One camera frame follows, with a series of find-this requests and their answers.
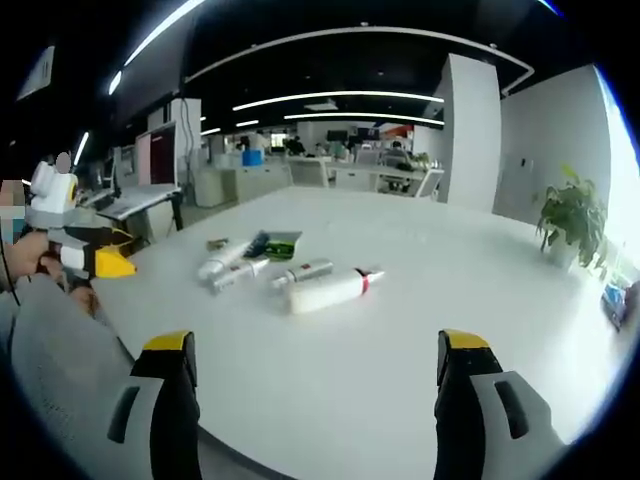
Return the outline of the person's left hand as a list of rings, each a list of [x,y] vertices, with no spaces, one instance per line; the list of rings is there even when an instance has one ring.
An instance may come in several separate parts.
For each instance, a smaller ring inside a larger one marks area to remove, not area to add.
[[[42,267],[59,287],[63,287],[62,267],[56,258],[49,255],[50,242],[45,232],[30,232],[14,244],[4,243],[3,248],[3,288],[15,284],[21,277],[35,275],[39,267]]]

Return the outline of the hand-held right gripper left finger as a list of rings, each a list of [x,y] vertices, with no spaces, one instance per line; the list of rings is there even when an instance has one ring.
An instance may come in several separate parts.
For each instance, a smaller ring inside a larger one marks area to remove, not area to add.
[[[174,331],[149,340],[122,386],[107,438],[123,447],[136,478],[199,479],[195,336]]]

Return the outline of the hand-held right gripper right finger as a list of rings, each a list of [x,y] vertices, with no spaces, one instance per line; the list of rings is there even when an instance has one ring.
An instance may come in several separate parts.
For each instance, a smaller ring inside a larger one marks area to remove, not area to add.
[[[539,479],[566,444],[544,398],[482,337],[438,332],[436,479]]]

